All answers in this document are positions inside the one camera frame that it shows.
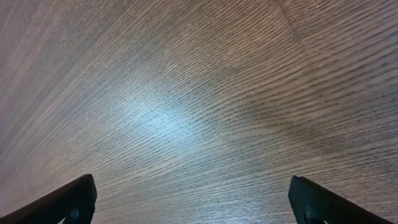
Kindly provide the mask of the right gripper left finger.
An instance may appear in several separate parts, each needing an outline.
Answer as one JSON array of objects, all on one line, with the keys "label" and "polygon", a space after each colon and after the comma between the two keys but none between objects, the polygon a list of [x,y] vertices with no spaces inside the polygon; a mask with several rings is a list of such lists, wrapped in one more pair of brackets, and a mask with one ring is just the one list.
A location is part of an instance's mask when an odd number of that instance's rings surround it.
[{"label": "right gripper left finger", "polygon": [[85,174],[38,200],[1,217],[1,223],[90,224],[97,191],[94,178]]}]

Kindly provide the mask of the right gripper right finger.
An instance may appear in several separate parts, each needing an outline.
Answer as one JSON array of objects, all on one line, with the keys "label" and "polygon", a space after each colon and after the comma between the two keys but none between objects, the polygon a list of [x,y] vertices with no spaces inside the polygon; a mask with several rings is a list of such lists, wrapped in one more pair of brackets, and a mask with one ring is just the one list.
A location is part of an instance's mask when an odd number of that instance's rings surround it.
[{"label": "right gripper right finger", "polygon": [[288,197],[298,224],[392,224],[305,177],[292,177]]}]

